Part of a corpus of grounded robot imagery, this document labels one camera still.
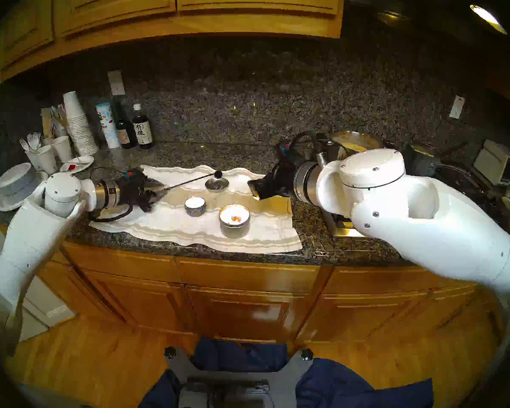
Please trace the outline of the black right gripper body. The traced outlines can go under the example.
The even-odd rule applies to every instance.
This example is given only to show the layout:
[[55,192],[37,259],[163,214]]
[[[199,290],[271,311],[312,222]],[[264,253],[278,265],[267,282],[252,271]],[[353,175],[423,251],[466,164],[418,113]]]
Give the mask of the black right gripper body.
[[291,197],[294,176],[303,164],[303,155],[296,150],[278,151],[278,161],[263,177],[268,180],[268,187],[276,188],[276,196]]

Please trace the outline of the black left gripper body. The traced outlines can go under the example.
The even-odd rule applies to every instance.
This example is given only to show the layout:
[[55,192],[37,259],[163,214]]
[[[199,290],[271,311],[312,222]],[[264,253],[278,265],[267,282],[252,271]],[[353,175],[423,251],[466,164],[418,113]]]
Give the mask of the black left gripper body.
[[140,169],[131,169],[119,177],[119,205],[138,206],[143,212],[152,210],[150,196],[145,189],[148,177]]

